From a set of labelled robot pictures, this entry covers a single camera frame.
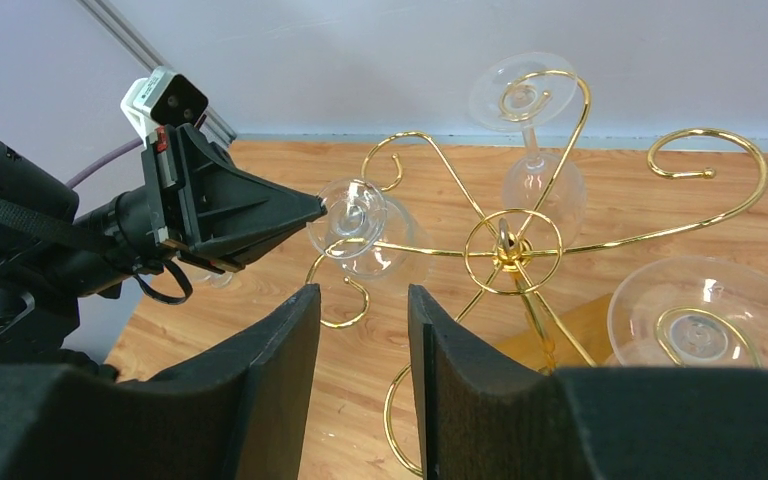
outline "black foam pad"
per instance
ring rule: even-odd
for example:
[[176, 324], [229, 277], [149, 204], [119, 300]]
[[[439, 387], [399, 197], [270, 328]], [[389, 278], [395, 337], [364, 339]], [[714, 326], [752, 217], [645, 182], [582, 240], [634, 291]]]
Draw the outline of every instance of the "black foam pad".
[[0, 365], [0, 479], [298, 475], [319, 287], [147, 382]]
[[575, 368], [545, 377], [411, 286], [427, 479], [768, 478], [768, 371]]

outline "gold scroll arm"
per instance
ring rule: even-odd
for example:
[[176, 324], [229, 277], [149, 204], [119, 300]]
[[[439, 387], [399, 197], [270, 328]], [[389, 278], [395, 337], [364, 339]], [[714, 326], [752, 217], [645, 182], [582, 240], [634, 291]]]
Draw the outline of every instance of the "gold scroll arm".
[[[431, 147], [437, 153], [437, 156], [440, 157], [440, 160], [443, 161], [443, 165], [446, 167], [446, 170], [449, 171], [449, 174], [452, 176], [452, 179], [455, 180], [455, 183], [458, 185], [458, 188], [461, 189], [461, 192], [463, 193], [464, 197], [466, 197], [466, 200], [467, 202], [469, 202], [472, 209], [475, 210], [475, 213], [478, 214], [479, 218], [482, 218], [482, 219], [485, 218], [486, 215], [484, 214], [484, 210], [481, 209], [481, 206], [479, 206], [478, 202], [475, 201], [475, 197], [472, 196], [472, 193], [470, 193], [469, 189], [466, 188], [466, 185], [464, 185], [463, 180], [461, 180], [461, 177], [458, 176], [458, 173], [455, 171], [455, 167], [452, 165], [452, 162], [449, 160], [449, 157], [447, 157], [446, 154], [443, 153], [443, 150], [441, 150], [440, 146], [437, 145], [437, 142], [435, 142], [434, 139], [431, 138], [431, 135], [428, 135], [425, 132], [418, 132], [418, 131], [399, 132], [399, 133], [390, 135], [389, 137], [379, 142], [378, 145], [372, 147], [372, 150], [370, 150], [369, 153], [366, 154], [366, 158], [363, 159], [363, 163], [361, 164], [361, 167], [360, 167], [361, 178], [366, 179], [366, 169], [369, 166], [369, 161], [372, 160], [372, 157], [375, 156], [375, 154], [378, 153], [379, 150], [381, 150], [385, 145], [405, 137], [419, 137], [425, 140], [429, 145], [431, 145]], [[399, 157], [398, 153], [394, 153], [393, 155], [390, 156], [390, 158], [396, 164], [396, 172], [397, 172], [396, 179], [390, 185], [387, 185], [386, 187], [381, 188], [382, 192], [387, 192], [396, 188], [402, 182], [402, 178], [403, 178], [402, 174], [404, 172], [404, 168], [402, 167], [401, 157]], [[486, 224], [486, 225], [490, 233], [495, 238], [496, 230], [495, 228], [493, 228], [493, 225], [490, 225], [490, 224]]]
[[517, 290], [520, 291], [519, 297], [528, 312], [528, 320], [530, 320], [534, 332], [537, 333], [537, 337], [540, 339], [540, 349], [543, 350], [543, 356], [546, 359], [546, 369], [549, 373], [554, 372], [558, 363], [555, 360], [555, 340], [549, 334], [549, 331], [546, 330], [543, 317], [534, 304], [534, 299], [531, 298], [535, 292], [526, 293], [528, 289], [534, 287], [534, 284], [526, 280], [525, 268], [518, 260], [516, 261], [516, 271], [511, 272], [511, 277]]
[[[530, 80], [531, 78], [542, 76], [542, 75], [563, 75], [565, 77], [569, 77], [572, 79], [575, 79], [576, 84], [578, 85], [578, 88], [581, 90], [581, 95], [583, 97], [583, 104], [581, 106], [581, 115], [578, 118], [578, 123], [575, 125], [575, 129], [572, 131], [572, 135], [570, 135], [570, 139], [567, 142], [567, 146], [564, 147], [564, 153], [561, 155], [561, 160], [558, 162], [558, 166], [555, 168], [555, 171], [552, 173], [552, 177], [549, 179], [548, 182], [546, 182], [546, 188], [543, 189], [543, 192], [540, 194], [540, 197], [537, 199], [537, 203], [534, 205], [532, 210], [539, 211], [540, 207], [543, 206], [543, 203], [546, 201], [547, 198], [549, 198], [549, 193], [552, 191], [552, 188], [555, 186], [555, 182], [558, 180], [558, 176], [561, 174], [561, 169], [564, 168], [564, 165], [567, 162], [567, 158], [569, 158], [570, 153], [572, 152], [572, 149], [575, 148], [576, 142], [578, 142], [578, 137], [581, 136], [581, 130], [584, 129], [584, 125], [587, 123], [587, 117], [590, 115], [590, 103], [591, 103], [591, 95], [590, 95], [590, 87], [587, 85], [587, 82], [585, 82], [581, 77], [576, 77], [572, 73], [565, 72], [563, 70], [546, 70], [542, 72], [532, 72], [526, 75], [523, 75], [522, 77], [518, 78], [514, 82], [512, 82], [507, 90], [510, 90], [511, 88], [515, 87], [516, 85], [521, 84], [522, 82], [525, 82], [527, 80]], [[528, 229], [528, 225], [531, 223], [532, 215], [529, 215], [525, 222], [522, 224], [522, 227], [520, 227], [519, 232], [517, 232], [517, 237], [522, 237], [525, 234], [525, 231]]]
[[[495, 280], [501, 272], [502, 267], [498, 266], [493, 270], [493, 273], [490, 274], [485, 283], [488, 285], [492, 284], [493, 280]], [[478, 292], [472, 296], [472, 299], [469, 301], [469, 303], [467, 303], [463, 310], [461, 310], [461, 312], [458, 313], [458, 315], [455, 317], [455, 322], [462, 322], [463, 319], [469, 315], [469, 312], [471, 312], [472, 309], [478, 305], [478, 302], [481, 301], [485, 293], [487, 293], [487, 290], [478, 290]], [[413, 460], [408, 458], [404, 450], [402, 450], [402, 447], [399, 446], [399, 442], [396, 440], [396, 433], [393, 430], [393, 400], [396, 398], [396, 391], [399, 389], [399, 386], [402, 384], [402, 381], [404, 381], [405, 377], [408, 376], [410, 370], [410, 363], [402, 367], [402, 369], [399, 370], [399, 373], [396, 374], [395, 378], [393, 378], [393, 381], [390, 382], [390, 387], [387, 389], [387, 396], [384, 398], [384, 435], [387, 437], [387, 444], [390, 445], [390, 450], [393, 451], [393, 455], [396, 456], [396, 459], [399, 461], [399, 463], [401, 463], [403, 467], [408, 469], [408, 471], [417, 477], [421, 477], [422, 466], [417, 465]]]
[[[329, 245], [328, 248], [325, 249], [326, 252], [332, 251], [334, 248], [343, 245], [345, 243], [363, 243], [364, 240], [361, 238], [345, 238], [338, 240], [334, 242], [333, 244]], [[408, 253], [420, 253], [420, 254], [426, 254], [426, 255], [438, 255], [443, 257], [463, 257], [464, 252], [457, 251], [457, 250], [437, 250], [432, 248], [418, 248], [418, 247], [410, 247], [406, 245], [398, 245], [395, 243], [387, 243], [387, 242], [375, 242], [373, 244], [376, 247], [381, 248], [388, 248], [391, 250], [399, 250], [403, 252]], [[469, 257], [492, 257], [494, 255], [494, 252], [467, 252], [467, 256]], [[320, 265], [322, 265], [322, 262], [328, 258], [328, 255], [326, 253], [320, 254], [318, 257], [316, 257], [316, 260], [313, 261], [310, 268], [307, 271], [307, 277], [305, 277], [305, 284], [313, 283], [313, 278], [316, 276], [316, 272], [319, 270]], [[360, 295], [361, 299], [363, 301], [363, 306], [361, 307], [361, 311], [349, 320], [346, 320], [344, 322], [331, 322], [325, 319], [321, 319], [320, 323], [328, 328], [346, 328], [351, 327], [352, 325], [356, 324], [357, 322], [361, 321], [363, 317], [366, 316], [367, 313], [369, 313], [369, 291], [367, 289], [359, 284], [358, 282], [354, 281], [350, 277], [343, 277], [343, 282], [347, 285], [351, 286], [355, 290], [357, 290]]]
[[[316, 275], [316, 271], [319, 270], [319, 265], [322, 264], [322, 261], [325, 260], [326, 255], [324, 253], [320, 254], [318, 257], [316, 257], [316, 260], [313, 261], [313, 265], [310, 266], [310, 269], [307, 271], [307, 278], [305, 278], [305, 284], [313, 283], [313, 277]], [[354, 317], [350, 318], [349, 320], [346, 320], [345, 322], [329, 322], [328, 320], [325, 320], [324, 318], [319, 320], [319, 323], [322, 325], [325, 325], [328, 328], [346, 328], [351, 327], [352, 325], [359, 322], [363, 317], [366, 316], [366, 314], [369, 312], [369, 292], [364, 288], [363, 285], [357, 283], [356, 281], [352, 280], [349, 277], [343, 277], [343, 282], [347, 285], [351, 286], [358, 292], [360, 292], [361, 297], [363, 298], [363, 307], [361, 307], [360, 313], [355, 315]]]
[[[592, 245], [582, 245], [579, 247], [565, 248], [564, 253], [585, 253], [585, 252], [595, 252], [599, 250], [607, 250], [609, 248], [621, 247], [623, 245], [627, 245], [630, 243], [642, 242], [644, 240], [650, 240], [658, 237], [666, 237], [668, 235], [673, 235], [676, 233], [698, 230], [700, 228], [709, 227], [711, 225], [715, 225], [717, 223], [720, 223], [722, 221], [725, 221], [732, 217], [740, 215], [741, 213], [745, 212], [746, 210], [750, 209], [753, 205], [758, 203], [758, 200], [761, 199], [761, 197], [764, 195], [764, 192], [767, 190], [767, 187], [768, 187], [767, 160], [764, 158], [764, 154], [761, 152], [761, 150], [754, 143], [752, 143], [752, 141], [748, 140], [745, 137], [737, 135], [735, 133], [727, 132], [725, 130], [720, 130], [717, 128], [688, 128], [684, 130], [678, 130], [668, 135], [665, 135], [661, 137], [657, 142], [655, 142], [649, 148], [649, 152], [647, 153], [647, 164], [649, 165], [649, 169], [651, 169], [652, 172], [655, 173], [655, 175], [658, 175], [661, 178], [666, 178], [669, 180], [680, 180], [685, 178], [704, 178], [704, 179], [714, 178], [714, 176], [716, 175], [716, 172], [711, 168], [706, 168], [705, 170], [692, 171], [692, 172], [670, 172], [668, 170], [664, 170], [660, 168], [657, 162], [655, 161], [656, 155], [666, 144], [672, 141], [678, 140], [680, 138], [695, 137], [695, 136], [714, 137], [714, 138], [727, 140], [741, 147], [743, 150], [746, 151], [746, 153], [752, 156], [752, 158], [758, 164], [758, 183], [755, 185], [755, 190], [753, 190], [753, 192], [749, 195], [749, 197], [747, 197], [743, 202], [741, 202], [739, 205], [732, 208], [731, 210], [714, 215], [712, 217], [708, 217], [698, 222], [688, 223], [687, 225], [682, 225], [679, 227], [658, 230], [656, 232], [650, 232], [643, 235], [636, 235], [633, 237], [623, 238], [620, 240], [614, 240], [611, 242], [594, 243]], [[528, 256], [544, 257], [544, 256], [557, 255], [557, 253], [558, 253], [557, 250], [539, 250], [539, 251], [528, 252]]]
[[[522, 263], [519, 263], [519, 262], [517, 263], [517, 270], [519, 270], [519, 273], [525, 279], [526, 286], [531, 287], [534, 285], [534, 281], [525, 271], [525, 268], [522, 267]], [[552, 323], [554, 323], [555, 326], [558, 327], [558, 330], [561, 331], [561, 333], [564, 335], [564, 338], [567, 339], [567, 342], [569, 342], [569, 344], [572, 345], [572, 348], [575, 349], [576, 353], [578, 353], [578, 355], [587, 363], [588, 366], [591, 366], [591, 367], [598, 366], [596, 361], [593, 360], [593, 357], [590, 356], [590, 353], [588, 353], [587, 350], [584, 349], [584, 346], [581, 344], [581, 342], [579, 342], [578, 339], [575, 338], [575, 335], [572, 334], [572, 332], [566, 326], [563, 320], [561, 320], [561, 317], [558, 316], [557, 313], [555, 313], [555, 310], [549, 305], [549, 302], [546, 301], [546, 298], [543, 297], [543, 294], [540, 293], [539, 291], [536, 291], [534, 292], [534, 296], [537, 298], [537, 302], [543, 308], [543, 311], [549, 314], [549, 318], [552, 319]]]

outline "wooden table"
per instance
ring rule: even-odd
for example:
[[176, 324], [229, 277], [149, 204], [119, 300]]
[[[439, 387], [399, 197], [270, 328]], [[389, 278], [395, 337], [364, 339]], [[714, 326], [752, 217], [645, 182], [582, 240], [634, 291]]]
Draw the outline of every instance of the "wooden table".
[[[369, 145], [313, 143], [236, 143], [231, 154], [239, 167], [310, 193], [340, 177], [357, 176]], [[445, 148], [461, 177], [488, 213], [501, 209], [499, 190], [518, 148]], [[391, 145], [370, 170], [389, 183], [387, 160], [399, 151], [405, 181], [393, 191], [433, 236], [439, 248], [461, 249], [477, 217], [441, 162], [425, 145]], [[646, 167], [644, 152], [576, 151], [572, 159], [585, 175], [587, 217], [576, 244], [593, 243], [695, 221], [742, 200], [755, 183], [754, 162], [742, 154], [665, 153], [663, 166], [675, 170], [716, 167], [715, 180], [667, 181]], [[768, 276], [768, 193], [749, 213], [701, 231], [593, 254], [565, 256], [554, 279], [541, 291], [563, 312], [610, 294], [629, 273], [672, 255], [700, 254], [742, 263]], [[316, 253], [301, 232], [237, 275], [230, 286], [197, 287], [184, 306], [144, 299], [108, 361], [123, 378], [147, 378], [218, 343], [265, 316], [304, 282]], [[346, 317], [360, 305], [356, 292], [340, 281], [336, 267], [323, 267], [323, 315]], [[154, 285], [173, 291], [171, 279]], [[425, 285], [453, 315], [477, 287], [462, 260], [435, 260]], [[390, 453], [384, 438], [382, 407], [392, 376], [408, 361], [406, 299], [370, 288], [373, 306], [354, 328], [322, 330], [310, 402], [300, 478], [415, 478]], [[516, 298], [488, 295], [465, 325], [496, 343], [522, 332], [523, 307]], [[604, 331], [605, 319], [588, 326]], [[418, 458], [416, 417], [406, 382], [397, 397], [398, 437]]]

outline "purple cable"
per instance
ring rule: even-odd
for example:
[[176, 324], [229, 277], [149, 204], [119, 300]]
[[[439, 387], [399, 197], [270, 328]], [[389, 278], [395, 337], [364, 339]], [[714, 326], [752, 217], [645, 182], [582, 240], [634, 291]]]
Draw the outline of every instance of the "purple cable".
[[72, 179], [66, 182], [66, 186], [69, 188], [77, 187], [81, 182], [86, 180], [93, 173], [99, 171], [103, 166], [107, 165], [113, 160], [116, 160], [122, 155], [125, 155], [126, 153], [139, 147], [142, 144], [143, 144], [143, 141], [141, 139], [135, 138], [130, 142], [122, 145], [121, 147], [111, 150], [110, 152], [104, 154], [101, 158], [99, 158], [98, 160], [90, 164], [90, 166], [78, 172], [77, 175], [75, 175], [74, 177], [72, 177]]

